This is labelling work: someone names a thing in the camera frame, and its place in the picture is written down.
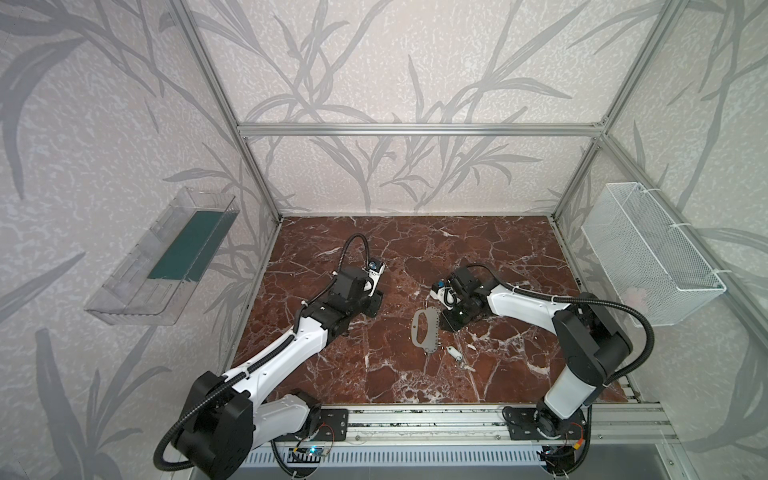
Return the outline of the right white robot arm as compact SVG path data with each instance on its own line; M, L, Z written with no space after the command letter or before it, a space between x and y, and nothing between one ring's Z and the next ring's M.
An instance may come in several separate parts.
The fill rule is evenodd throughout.
M605 303L589 293L556 297L497 278L483 282L466 266L435 282L430 296L444 306L440 328L446 331L495 316L517 319L556 336L565 360L558 378L528 416L518 415L512 407L504 410L508 425L535 429L545 438L558 439L566 433L633 351Z

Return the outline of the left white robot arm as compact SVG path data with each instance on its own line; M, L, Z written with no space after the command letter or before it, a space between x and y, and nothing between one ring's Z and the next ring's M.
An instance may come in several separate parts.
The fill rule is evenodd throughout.
M155 467L195 467L210 479L227 479L251 450L283 435L317 429L319 401L301 392L275 401L269 396L299 366L346 334L355 317L377 314L383 299L377 284L384 269L377 259L364 269L341 268L328 291L303 306L293 327L277 340L221 375L200 375L155 450Z

